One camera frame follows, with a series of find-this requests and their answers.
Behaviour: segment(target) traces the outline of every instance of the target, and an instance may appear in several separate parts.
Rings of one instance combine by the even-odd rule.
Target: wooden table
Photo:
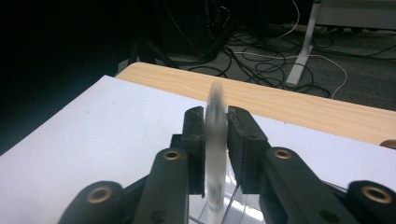
[[[379,145],[396,139],[396,112],[267,88],[148,63],[133,63],[117,78],[206,101],[211,84],[222,83],[226,105],[310,129]]]

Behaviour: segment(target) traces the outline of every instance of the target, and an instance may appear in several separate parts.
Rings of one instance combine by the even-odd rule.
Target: gray carpet
[[[249,45],[247,42],[254,43],[255,39],[249,34],[249,32],[244,31],[243,29],[235,31],[233,36],[230,38],[230,41],[227,42],[226,46],[232,49],[233,52],[240,52],[244,50],[246,52],[252,52],[261,55],[276,56],[275,49],[277,51],[291,49],[286,52],[282,52],[282,54],[285,57],[298,55],[304,40],[305,27],[299,26],[295,32],[278,39],[278,37],[287,32],[287,29],[288,28],[285,27],[272,25],[270,27],[270,34],[268,36],[267,46],[265,49],[251,47],[251,45]],[[339,91],[337,91],[333,99],[396,111],[396,48],[392,48],[396,44],[396,32],[373,32],[363,30],[361,33],[353,33],[350,29],[345,29],[343,32],[320,29],[320,27],[317,27],[317,29],[318,32],[313,38],[315,46],[311,54],[321,55],[334,61],[344,68],[347,73],[345,85],[343,85]],[[346,56],[327,51],[344,52],[346,54],[355,55],[374,55],[371,57]],[[252,68],[254,68],[260,62],[252,62],[246,58],[251,60],[268,60],[266,58],[255,57],[251,55],[246,55],[246,58],[244,58],[241,54],[235,54],[235,56],[241,62]],[[213,66],[220,70],[224,70],[227,68],[229,61],[229,56],[220,52],[216,60],[203,65]],[[286,77],[289,74],[294,62],[295,59],[287,59],[286,64],[281,67]],[[271,60],[268,61],[268,63],[281,65],[283,60]],[[271,66],[272,65],[269,64],[261,64],[258,65],[257,68],[264,70],[265,68],[270,68]],[[337,65],[319,57],[310,58],[308,60],[307,67],[312,71],[316,85],[330,92],[330,98],[332,97],[334,91],[343,84],[346,78],[343,70],[341,70]],[[188,70],[193,68],[193,66],[181,66],[180,68]],[[193,71],[213,76],[219,73],[219,71],[209,68],[196,68],[193,69]],[[282,71],[280,71],[280,69],[263,73],[263,75],[265,77],[272,77],[278,80],[282,79]],[[248,76],[241,71],[235,60],[232,61],[232,65],[226,72],[226,76],[228,78],[241,81],[247,81],[248,79]],[[299,86],[310,82],[311,76],[309,75],[308,69],[305,69],[299,82]],[[264,86],[269,86],[264,82],[261,82],[261,84]],[[283,88],[287,91],[293,91],[287,87]],[[305,92],[305,94],[311,94],[320,97],[326,96],[323,90],[319,90],[317,88],[312,88]]]

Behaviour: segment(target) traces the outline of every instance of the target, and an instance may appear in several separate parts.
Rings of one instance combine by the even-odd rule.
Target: black equipment
[[[297,153],[271,147],[245,109],[229,106],[227,117],[235,179],[244,194],[260,194],[266,223],[396,223],[391,189],[365,180],[347,192],[326,185]],[[204,109],[186,111],[183,133],[157,154],[149,175],[125,189],[114,182],[89,185],[60,223],[188,223],[189,194],[205,193],[204,129]]]

